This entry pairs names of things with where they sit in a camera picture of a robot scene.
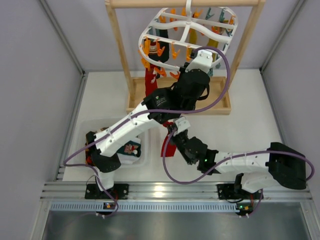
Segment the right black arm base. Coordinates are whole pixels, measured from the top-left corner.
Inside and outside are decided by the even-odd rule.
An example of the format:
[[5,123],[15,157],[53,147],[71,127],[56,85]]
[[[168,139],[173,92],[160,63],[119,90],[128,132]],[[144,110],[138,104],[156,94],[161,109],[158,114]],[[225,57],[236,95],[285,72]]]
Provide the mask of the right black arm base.
[[258,200],[261,195],[262,191],[258,190],[254,193],[250,193],[247,190],[242,189],[242,185],[235,183],[222,183],[217,185],[217,193],[218,198],[220,200],[228,200],[228,201],[235,201],[235,200]]

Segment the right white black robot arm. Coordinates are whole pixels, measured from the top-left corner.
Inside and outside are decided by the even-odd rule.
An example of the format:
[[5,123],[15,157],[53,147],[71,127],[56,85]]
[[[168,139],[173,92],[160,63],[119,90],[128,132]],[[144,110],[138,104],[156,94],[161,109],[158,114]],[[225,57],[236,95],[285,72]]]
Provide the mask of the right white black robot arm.
[[255,193],[280,185],[287,189],[304,190],[307,186],[304,155],[280,142],[271,142],[261,151],[232,153],[212,150],[188,131],[169,126],[170,142],[189,165],[196,165],[204,175],[234,174],[235,190]]

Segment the white clip hanger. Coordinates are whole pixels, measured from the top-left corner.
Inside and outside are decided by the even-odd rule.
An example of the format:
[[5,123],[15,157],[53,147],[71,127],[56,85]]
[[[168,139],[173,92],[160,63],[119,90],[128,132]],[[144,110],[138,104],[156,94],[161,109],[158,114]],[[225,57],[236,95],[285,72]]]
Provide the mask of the white clip hanger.
[[[208,40],[219,42],[218,48],[207,46],[207,51],[212,53],[212,65],[208,72],[213,76],[213,71],[221,67],[221,57],[216,50],[226,53],[234,34],[237,30],[239,20],[236,13],[227,6],[211,7],[206,13],[202,9],[191,7],[191,1],[181,11],[173,7],[162,8],[151,20],[138,40],[138,53],[141,63],[145,69],[155,65],[156,72],[166,76],[166,71],[178,72],[177,59],[185,58],[187,63],[193,60],[193,50],[196,46],[188,43],[190,28],[196,30],[198,48],[207,46]],[[212,32],[211,27],[221,28],[221,35]],[[158,30],[167,30],[168,38],[157,36]],[[169,43],[169,59],[166,62],[157,61],[156,41]]]

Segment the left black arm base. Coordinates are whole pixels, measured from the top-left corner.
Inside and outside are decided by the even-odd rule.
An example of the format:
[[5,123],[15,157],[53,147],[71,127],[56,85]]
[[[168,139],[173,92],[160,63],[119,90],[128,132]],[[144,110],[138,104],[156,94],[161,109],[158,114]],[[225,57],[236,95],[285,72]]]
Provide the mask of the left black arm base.
[[[115,183],[114,186],[107,190],[107,192],[115,200],[127,200],[129,194],[129,185],[123,183]],[[86,185],[85,199],[88,200],[110,200],[111,198],[100,188],[97,183],[91,183]]]

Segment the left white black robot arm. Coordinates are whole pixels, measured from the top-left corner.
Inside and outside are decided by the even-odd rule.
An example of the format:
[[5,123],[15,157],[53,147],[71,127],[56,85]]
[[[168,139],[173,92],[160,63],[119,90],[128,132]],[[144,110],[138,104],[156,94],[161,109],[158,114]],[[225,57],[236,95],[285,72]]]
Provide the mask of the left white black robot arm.
[[114,186],[114,171],[120,166],[117,151],[137,135],[164,125],[169,132],[176,132],[175,145],[185,152],[189,140],[189,122],[181,115],[194,112],[197,101],[207,98],[204,92],[210,91],[209,75],[199,69],[182,71],[172,86],[156,88],[146,95],[141,103],[113,126],[97,133],[86,135],[91,160],[97,167],[96,182],[102,192]]

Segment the red sock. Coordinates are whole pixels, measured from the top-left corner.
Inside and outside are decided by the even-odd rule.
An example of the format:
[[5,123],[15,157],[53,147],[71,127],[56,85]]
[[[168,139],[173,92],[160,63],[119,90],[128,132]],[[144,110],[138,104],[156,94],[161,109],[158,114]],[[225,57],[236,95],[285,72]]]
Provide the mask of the red sock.
[[162,147],[161,147],[161,153],[160,153],[160,156],[163,157],[165,156],[166,158],[171,158],[175,155],[175,152],[176,152],[176,145],[175,144],[172,144],[172,143],[168,143],[167,144],[167,147],[165,147],[165,144],[168,140],[168,137],[170,135],[170,127],[173,125],[174,123],[171,122],[171,121],[167,121],[163,124],[164,127],[166,127],[167,129],[167,134],[166,134],[166,137],[164,138],[163,140],[163,143],[162,143]]
[[145,69],[144,75],[144,86],[145,86],[145,96],[149,96],[154,90],[158,88],[157,84],[157,72],[154,67],[151,66],[150,69]]

